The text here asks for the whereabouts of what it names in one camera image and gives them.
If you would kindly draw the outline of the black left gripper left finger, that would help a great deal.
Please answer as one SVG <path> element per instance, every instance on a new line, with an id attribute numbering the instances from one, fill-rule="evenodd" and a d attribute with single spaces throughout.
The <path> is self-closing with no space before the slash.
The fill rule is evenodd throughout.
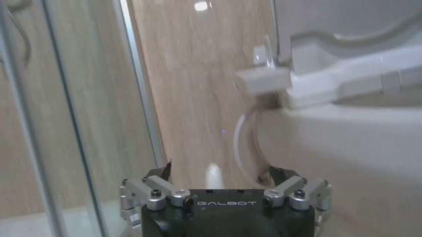
<path id="1" fill-rule="evenodd" d="M 128 227 L 141 225 L 143 207 L 159 211 L 168 205 L 189 212 L 189 190 L 176 189 L 169 182 L 171 163 L 148 171 L 143 178 L 128 178 L 119 187 L 120 217 Z"/>

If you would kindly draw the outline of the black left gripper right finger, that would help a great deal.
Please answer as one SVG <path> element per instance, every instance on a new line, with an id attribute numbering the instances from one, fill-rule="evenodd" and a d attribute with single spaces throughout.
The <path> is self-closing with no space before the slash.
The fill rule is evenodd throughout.
<path id="1" fill-rule="evenodd" d="M 263 206 L 277 208 L 288 201 L 293 210 L 307 210 L 313 207 L 316 223 L 323 223 L 330 218 L 332 186 L 324 179 L 311 182 L 293 170 L 271 166 L 268 175 L 275 187 L 263 191 Z"/>

